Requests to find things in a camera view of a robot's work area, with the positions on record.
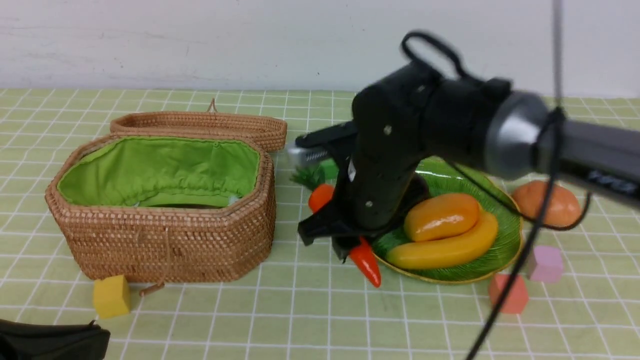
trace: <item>toy carrot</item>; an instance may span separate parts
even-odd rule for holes
[[[324,183],[324,172],[322,168],[318,168],[316,172],[304,173],[299,171],[293,176],[292,180],[311,191],[308,205],[314,213],[329,203],[333,197],[333,186]],[[373,255],[371,246],[363,237],[360,237],[360,245],[351,249],[349,257],[371,284],[379,288],[381,284],[380,268]]]

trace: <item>basket lid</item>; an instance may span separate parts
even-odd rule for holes
[[[268,152],[284,148],[287,123],[284,120],[259,115],[220,113],[215,99],[206,112],[155,111],[131,113],[111,122],[112,133],[137,135],[140,133],[159,136],[220,135],[253,140]]]

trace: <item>orange carrot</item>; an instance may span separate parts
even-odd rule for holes
[[[311,211],[318,212],[324,205],[329,203],[333,197],[333,187],[329,184],[320,184],[309,197],[308,205]],[[367,240],[360,237],[360,245],[351,249],[349,257],[354,264],[360,269],[360,271],[366,276],[366,278],[373,284],[373,286],[379,288],[382,282],[380,276],[380,268],[376,257],[373,255],[373,250]]]

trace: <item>foam block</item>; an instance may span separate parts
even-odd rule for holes
[[[536,246],[528,259],[527,276],[531,281],[557,282],[564,272],[560,249],[553,246]]]
[[[112,276],[94,282],[93,307],[103,319],[129,314],[131,295],[129,284],[124,275]]]
[[[489,284],[489,298],[493,305],[498,302],[500,293],[502,293],[502,289],[504,289],[508,278],[509,274],[496,274],[491,279],[491,283]],[[524,278],[518,275],[502,307],[502,312],[505,314],[521,314],[528,302],[529,292],[527,291],[527,286],[524,283]]]

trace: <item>basket handle loop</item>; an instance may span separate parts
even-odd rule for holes
[[[216,109],[216,98],[215,97],[211,98],[211,103],[209,104],[209,108],[207,109],[207,113],[210,113],[210,112],[213,112],[213,113],[217,113],[218,112],[218,109]]]
[[[162,277],[160,278],[160,280],[158,280],[157,283],[140,290],[140,297],[145,297],[147,295],[155,293],[156,291],[164,288],[164,280],[166,279],[166,276],[169,272],[169,268],[171,267],[171,247],[169,246],[169,228],[168,227],[165,227],[164,229],[164,247],[166,248],[166,259],[164,261],[165,266],[164,266],[164,272],[162,274]]]

